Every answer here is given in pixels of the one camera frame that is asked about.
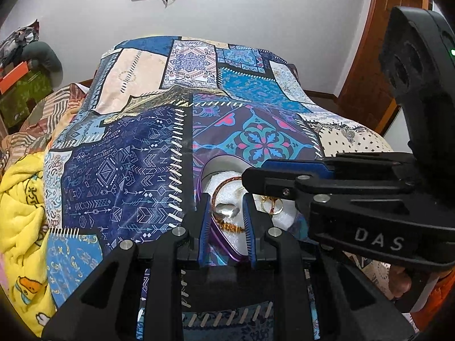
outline yellow blanket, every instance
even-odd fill
[[[5,292],[37,336],[55,313],[47,286],[43,165],[44,152],[27,155],[5,172],[0,183],[0,252],[8,279]]]

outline orange box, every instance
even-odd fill
[[[17,67],[11,70],[3,79],[0,81],[0,92],[5,94],[5,92],[15,84],[19,79],[25,76],[28,73],[28,66],[25,61],[20,63]]]

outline orange object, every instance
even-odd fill
[[[28,291],[35,294],[37,293],[40,288],[42,288],[42,284],[35,280],[30,280],[27,277],[18,277],[18,281],[22,286],[24,286]]]
[[[433,319],[436,312],[442,305],[445,297],[449,294],[450,289],[455,283],[455,271],[452,271],[447,277],[439,280],[436,283],[433,291],[431,291],[425,306],[415,312],[411,313],[412,320],[418,329],[425,329],[429,322]]]
[[[11,70],[6,76],[0,81],[0,92],[5,94],[9,88],[15,84],[19,79],[28,73],[28,66],[25,61],[20,63],[17,67]]]

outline green box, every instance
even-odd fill
[[[38,101],[52,91],[51,82],[46,75],[37,70],[29,71],[0,97],[0,111],[6,127],[23,123]]]

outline jewelry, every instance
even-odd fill
[[[245,189],[245,187],[240,186],[234,191],[234,196],[236,197],[236,199],[239,199],[242,197],[242,190],[244,190],[244,189]]]
[[[278,215],[283,211],[283,201],[281,199],[279,199],[277,197],[261,196],[261,200],[262,200],[261,201],[262,210],[265,212],[268,212],[270,214],[270,216]],[[272,207],[270,208],[270,211],[267,211],[267,209],[265,208],[265,202],[267,202],[267,200],[270,200],[270,203],[272,205]],[[279,209],[276,209],[277,208],[276,205],[279,205],[279,204],[277,204],[278,201],[281,204],[281,207]]]
[[[221,182],[213,192],[212,201],[210,204],[212,209],[212,216],[215,219],[215,222],[217,222],[217,224],[219,225],[219,227],[227,232],[233,233],[245,232],[244,228],[239,227],[238,225],[235,225],[233,223],[228,223],[224,221],[224,219],[227,218],[228,216],[230,216],[231,218],[235,217],[240,211],[240,209],[231,203],[219,203],[217,204],[217,206],[215,206],[215,201],[221,188],[223,188],[224,185],[228,184],[229,182],[238,181],[241,179],[242,176],[228,178],[227,180]]]

